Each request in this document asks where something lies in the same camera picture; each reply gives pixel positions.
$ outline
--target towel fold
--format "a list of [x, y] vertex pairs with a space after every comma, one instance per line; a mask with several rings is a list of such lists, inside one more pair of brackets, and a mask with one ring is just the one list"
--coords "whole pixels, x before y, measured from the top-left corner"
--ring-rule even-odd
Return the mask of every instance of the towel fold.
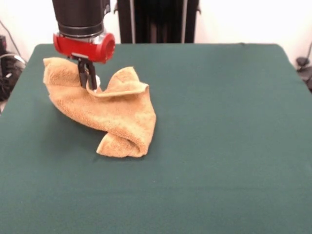
[[140, 82], [133, 67], [117, 71], [105, 91], [100, 87], [93, 91], [80, 86], [75, 63], [63, 58], [45, 58], [43, 63], [43, 83], [56, 108], [76, 122], [107, 132], [98, 154], [142, 157], [148, 153], [156, 114], [149, 85]]

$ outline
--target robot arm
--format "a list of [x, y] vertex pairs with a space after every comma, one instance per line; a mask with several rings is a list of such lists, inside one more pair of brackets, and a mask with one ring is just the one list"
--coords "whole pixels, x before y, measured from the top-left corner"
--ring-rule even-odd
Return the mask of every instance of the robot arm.
[[103, 18], [109, 0], [52, 0], [59, 31], [53, 36], [55, 49], [78, 61], [81, 86], [97, 88], [93, 62], [106, 63], [113, 57], [115, 38], [106, 33]]

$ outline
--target white wall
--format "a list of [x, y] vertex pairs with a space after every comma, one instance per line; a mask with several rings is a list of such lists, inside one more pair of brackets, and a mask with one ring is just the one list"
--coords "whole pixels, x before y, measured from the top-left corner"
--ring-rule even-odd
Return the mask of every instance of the white wall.
[[[311, 0], [201, 0], [200, 6], [196, 43], [277, 43], [295, 64], [296, 57], [306, 55], [312, 40]], [[52, 43], [57, 29], [52, 0], [0, 0], [0, 19], [25, 59], [37, 44]], [[109, 13], [104, 24], [120, 43], [118, 13]]]

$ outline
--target green table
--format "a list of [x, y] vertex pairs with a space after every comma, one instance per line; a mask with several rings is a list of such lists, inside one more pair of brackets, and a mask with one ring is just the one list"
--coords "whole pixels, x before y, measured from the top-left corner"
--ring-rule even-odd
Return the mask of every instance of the green table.
[[277, 45], [118, 45], [151, 87], [149, 154], [95, 153], [62, 115], [36, 47], [0, 117], [1, 234], [311, 234], [312, 96]]

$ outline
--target black cylindrical robot body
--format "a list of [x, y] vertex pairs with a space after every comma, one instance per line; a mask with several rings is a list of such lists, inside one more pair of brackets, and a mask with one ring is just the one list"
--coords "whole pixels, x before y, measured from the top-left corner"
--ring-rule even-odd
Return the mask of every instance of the black cylindrical robot body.
[[104, 31], [103, 0], [52, 0], [59, 32], [71, 38], [95, 37]]

